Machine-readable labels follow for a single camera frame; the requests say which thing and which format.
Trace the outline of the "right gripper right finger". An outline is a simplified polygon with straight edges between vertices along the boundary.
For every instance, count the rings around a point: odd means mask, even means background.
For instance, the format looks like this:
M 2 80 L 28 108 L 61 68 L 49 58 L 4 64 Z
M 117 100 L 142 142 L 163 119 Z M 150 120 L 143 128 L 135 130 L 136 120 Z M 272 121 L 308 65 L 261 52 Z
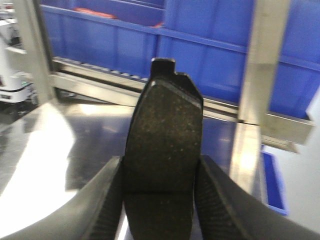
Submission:
M 318 240 L 238 186 L 209 156 L 199 160 L 195 206 L 205 240 Z

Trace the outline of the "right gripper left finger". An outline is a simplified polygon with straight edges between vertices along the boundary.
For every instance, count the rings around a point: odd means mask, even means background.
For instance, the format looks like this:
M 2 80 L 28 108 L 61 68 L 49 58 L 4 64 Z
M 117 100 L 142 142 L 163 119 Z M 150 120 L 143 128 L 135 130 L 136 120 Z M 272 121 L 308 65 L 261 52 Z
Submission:
M 122 193 L 122 158 L 115 156 L 62 207 L 4 239 L 114 240 Z

